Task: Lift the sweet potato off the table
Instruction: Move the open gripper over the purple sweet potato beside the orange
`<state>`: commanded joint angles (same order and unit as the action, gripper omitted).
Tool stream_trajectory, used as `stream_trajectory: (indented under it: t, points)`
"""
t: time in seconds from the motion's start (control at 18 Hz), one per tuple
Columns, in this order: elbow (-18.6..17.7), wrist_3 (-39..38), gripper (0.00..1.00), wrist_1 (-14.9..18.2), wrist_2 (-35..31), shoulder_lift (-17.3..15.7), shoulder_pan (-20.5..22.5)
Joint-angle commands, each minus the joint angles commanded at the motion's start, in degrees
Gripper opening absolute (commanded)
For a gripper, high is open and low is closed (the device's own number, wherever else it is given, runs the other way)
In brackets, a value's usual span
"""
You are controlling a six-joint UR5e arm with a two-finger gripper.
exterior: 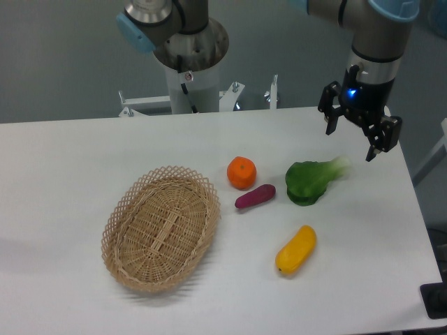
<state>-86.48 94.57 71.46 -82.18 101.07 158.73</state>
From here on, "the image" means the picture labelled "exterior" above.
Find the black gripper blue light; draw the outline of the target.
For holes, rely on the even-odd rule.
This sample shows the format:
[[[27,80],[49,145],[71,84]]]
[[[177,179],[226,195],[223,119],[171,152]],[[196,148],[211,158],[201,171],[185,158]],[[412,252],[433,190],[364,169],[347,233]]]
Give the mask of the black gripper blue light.
[[[378,154],[389,152],[397,145],[402,118],[384,115],[384,107],[395,80],[368,84],[357,80],[359,72],[359,65],[352,65],[345,71],[342,86],[337,81],[325,86],[318,111],[324,114],[326,135],[335,132],[342,112],[349,121],[363,127],[364,135],[369,141],[366,161],[372,161]],[[334,99],[338,97],[340,107],[334,107]]]

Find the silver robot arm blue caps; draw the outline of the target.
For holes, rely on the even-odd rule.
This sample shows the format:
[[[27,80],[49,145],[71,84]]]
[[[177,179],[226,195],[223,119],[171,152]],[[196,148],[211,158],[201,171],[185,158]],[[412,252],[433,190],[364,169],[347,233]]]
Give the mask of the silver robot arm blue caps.
[[[318,110],[331,134],[340,117],[362,129],[367,160],[398,142],[402,120],[385,106],[406,49],[418,1],[297,1],[296,6],[353,32],[342,82],[324,87]],[[217,65],[228,51],[226,30],[209,15],[206,1],[127,1],[117,15],[123,37],[137,51],[153,54],[173,72],[175,114],[219,109],[216,91],[199,88],[195,75]]]

